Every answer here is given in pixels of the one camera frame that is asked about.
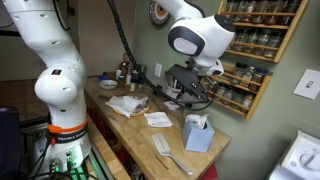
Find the stove knob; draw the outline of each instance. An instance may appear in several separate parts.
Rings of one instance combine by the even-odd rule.
[[[300,157],[304,168],[310,171],[320,171],[320,158],[314,154],[304,154]]]

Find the paper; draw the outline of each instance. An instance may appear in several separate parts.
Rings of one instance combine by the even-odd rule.
[[[151,127],[170,127],[173,125],[167,114],[164,112],[145,113],[144,117]]]
[[[106,102],[106,105],[118,110],[123,115],[130,118],[130,114],[132,114],[140,104],[145,103],[147,100],[147,97],[136,99],[130,96],[113,96],[108,102]]]
[[[204,125],[206,124],[208,116],[209,114],[205,114],[203,116],[200,116],[198,114],[189,114],[186,117],[186,122],[193,121],[198,128],[203,129]]]

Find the spice rack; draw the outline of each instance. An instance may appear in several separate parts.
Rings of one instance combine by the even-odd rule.
[[[235,113],[237,113],[237,114],[239,114],[241,116],[244,116],[246,120],[249,120],[252,117],[252,115],[254,114],[254,112],[255,112],[255,110],[256,110],[256,108],[257,108],[257,106],[258,106],[258,104],[259,104],[259,102],[260,102],[260,100],[261,100],[266,88],[267,88],[267,86],[268,86],[268,84],[269,84],[269,82],[271,80],[271,76],[270,75],[266,75],[261,83],[256,83],[256,82],[253,82],[253,81],[247,81],[247,82],[249,82],[251,84],[255,84],[255,85],[260,87],[258,89],[258,91],[252,91],[247,87],[244,87],[244,86],[241,86],[241,85],[231,84],[230,81],[227,80],[227,79],[231,78],[231,79],[238,79],[238,80],[242,80],[243,81],[242,78],[239,78],[239,77],[236,77],[236,76],[233,75],[233,72],[235,71],[235,67],[223,64],[223,68],[224,68],[225,72],[224,72],[224,74],[222,76],[210,75],[208,77],[211,78],[212,80],[225,83],[225,84],[233,86],[233,87],[235,87],[237,89],[241,89],[241,90],[244,90],[246,92],[253,93],[255,95],[255,98],[254,98],[251,106],[249,108],[246,108],[242,104],[238,104],[238,103],[236,103],[236,102],[234,102],[232,100],[229,100],[229,99],[226,99],[226,98],[224,98],[222,96],[219,96],[219,98],[221,98],[221,99],[223,99],[225,101],[228,101],[231,104],[235,104],[235,105],[239,106],[240,108],[248,110],[246,113],[244,113],[244,112],[242,112],[240,110],[234,109],[229,105],[225,105],[221,101],[213,100],[213,102],[215,102],[215,103],[217,103],[217,104],[219,104],[219,105],[221,105],[221,106],[223,106],[223,107],[225,107],[225,108],[227,108],[227,109],[229,109],[229,110],[231,110],[231,111],[233,111],[233,112],[235,112]],[[210,90],[206,90],[206,93],[209,96],[212,96],[214,94],[214,92],[212,92]]]
[[[249,47],[257,47],[257,48],[262,48],[262,49],[271,49],[275,50],[276,54],[273,58],[268,58],[260,55],[255,55],[255,54],[249,54],[245,52],[239,52],[239,51],[234,51],[231,49],[226,50],[227,53],[231,54],[237,54],[240,56],[247,56],[259,60],[264,60],[264,61],[270,61],[274,63],[278,63],[281,60],[281,57],[294,33],[294,30],[296,29],[304,10],[306,9],[306,6],[308,4],[308,0],[302,0],[298,10],[296,13],[245,13],[245,12],[225,12],[226,8],[226,2],[221,1],[218,9],[218,14],[221,15],[264,15],[264,16],[293,16],[293,20],[289,26],[282,26],[282,25],[265,25],[265,24],[252,24],[252,23],[243,23],[243,22],[235,22],[233,25],[238,29],[239,27],[241,28],[258,28],[258,29],[273,29],[273,30],[281,30],[285,31],[285,36],[279,46],[279,48],[272,48],[272,47],[267,47],[267,46],[259,46],[259,45],[253,45],[253,44],[247,44],[247,43],[240,43],[240,42],[235,42],[232,41],[232,44],[241,44],[242,46],[249,46]]]

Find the wall outlet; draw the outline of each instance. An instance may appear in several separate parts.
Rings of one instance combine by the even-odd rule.
[[[155,76],[160,77],[160,75],[161,75],[161,68],[162,68],[162,65],[156,63],[156,68],[154,69],[154,75],[155,75]]]
[[[320,91],[320,72],[307,69],[300,79],[293,94],[315,99]]]

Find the tissue box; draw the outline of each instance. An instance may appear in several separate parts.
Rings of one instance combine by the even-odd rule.
[[[214,135],[211,124],[206,122],[206,128],[200,129],[193,121],[188,121],[182,129],[182,140],[185,150],[207,152]]]

